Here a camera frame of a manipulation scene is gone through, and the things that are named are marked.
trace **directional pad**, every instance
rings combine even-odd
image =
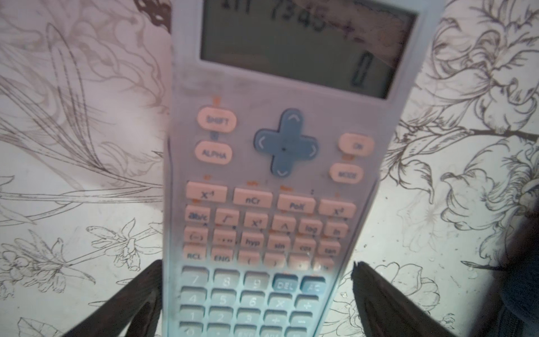
[[[303,115],[298,109],[286,109],[281,116],[279,130],[260,129],[254,135],[258,152],[271,154],[271,172],[284,178],[292,173],[296,160],[311,160],[318,154],[316,138],[301,135]]]

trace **scientific calculator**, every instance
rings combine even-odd
[[[164,336],[317,336],[443,1],[172,8]]]

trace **calculator body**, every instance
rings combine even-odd
[[[249,35],[257,29],[246,27],[246,36],[226,40],[231,32],[242,34],[242,19],[235,20],[235,15],[248,9],[249,15],[259,16],[253,24],[266,13],[264,24],[282,20],[278,27],[283,31],[290,23],[319,33],[325,22],[322,33],[330,25],[335,36],[343,37],[342,27],[350,25],[338,20],[347,8],[319,10],[316,6],[324,1],[298,1],[296,19],[285,20],[290,3],[173,4],[173,102],[165,143],[164,336],[319,334],[443,9],[442,1],[375,2],[375,9],[397,8],[412,13],[413,20],[392,65],[390,83],[377,82],[374,90],[368,83],[356,85],[376,77],[361,74],[360,68],[378,62],[383,70],[395,61],[391,53],[388,57],[375,47],[370,54],[360,50],[354,55],[358,69],[352,67],[349,76],[327,80],[327,74],[308,77],[305,70],[272,70],[268,64],[274,60],[278,69],[281,59],[274,51],[268,52],[269,61],[259,57],[264,42]],[[365,2],[339,3],[350,9]],[[327,15],[332,10],[333,19]],[[309,25],[305,13],[310,14]],[[321,19],[324,13],[326,21]],[[208,27],[204,21],[210,19],[224,31]],[[211,41],[205,40],[206,34],[213,35]],[[239,41],[239,52],[234,41]],[[295,41],[301,44],[303,39]],[[249,50],[249,43],[261,43],[256,57],[242,50]],[[220,48],[225,52],[219,54]]]

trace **tan button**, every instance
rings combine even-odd
[[[333,238],[343,238],[348,234],[348,225],[342,222],[328,221],[324,234]]]
[[[236,245],[236,231],[216,229],[213,231],[213,244],[234,247]]]
[[[183,230],[185,242],[206,244],[208,242],[208,229],[206,227],[187,226]]]
[[[315,249],[316,249],[316,241],[314,239],[296,237],[292,251],[296,253],[310,254],[310,253],[314,253]]]
[[[271,229],[280,232],[293,232],[296,229],[296,218],[291,216],[274,215]]]
[[[226,186],[210,185],[190,181],[187,183],[185,196],[188,199],[225,202],[227,191],[228,188]]]
[[[323,224],[317,219],[301,219],[298,232],[302,234],[318,235],[322,232]]]
[[[335,262],[329,257],[317,256],[313,260],[314,271],[332,271]]]
[[[279,195],[277,208],[283,211],[312,213],[316,206],[316,200],[313,198],[300,197],[290,194]]]
[[[290,249],[290,237],[286,235],[270,235],[267,247],[270,250],[287,251]]]
[[[337,163],[329,169],[329,176],[338,183],[357,184],[363,179],[363,169],[357,165]]]
[[[338,255],[341,251],[341,244],[332,240],[320,240],[320,246],[318,247],[318,254],[324,256]]]
[[[204,107],[198,112],[198,124],[204,130],[228,133],[234,130],[238,122],[236,115],[230,110]]]
[[[270,192],[234,189],[233,203],[236,205],[270,208],[272,201],[273,194]]]
[[[195,155],[206,163],[226,165],[232,160],[232,148],[223,143],[202,141],[195,147]]]
[[[338,148],[344,153],[365,157],[374,151],[374,140],[364,135],[345,133],[338,140]]]
[[[187,205],[185,207],[185,221],[206,223],[210,221],[210,208]]]
[[[241,246],[248,248],[261,248],[264,246],[264,234],[243,232],[241,234]]]
[[[233,255],[234,251],[229,248],[214,247],[211,249],[211,259],[215,262],[230,263]]]
[[[240,250],[238,262],[249,266],[257,265],[260,263],[260,253],[251,250]]]
[[[318,213],[341,218],[352,218],[356,213],[356,205],[349,202],[322,199],[318,206]]]
[[[245,212],[243,226],[248,228],[264,229],[268,226],[268,214]]]
[[[183,258],[186,260],[205,260],[206,246],[187,244],[183,246]]]
[[[235,209],[218,208],[215,211],[215,223],[218,225],[237,226],[239,211]]]
[[[266,253],[264,265],[269,268],[283,268],[286,264],[286,256],[278,253]]]
[[[310,259],[307,255],[290,254],[288,257],[288,266],[294,270],[308,270]]]

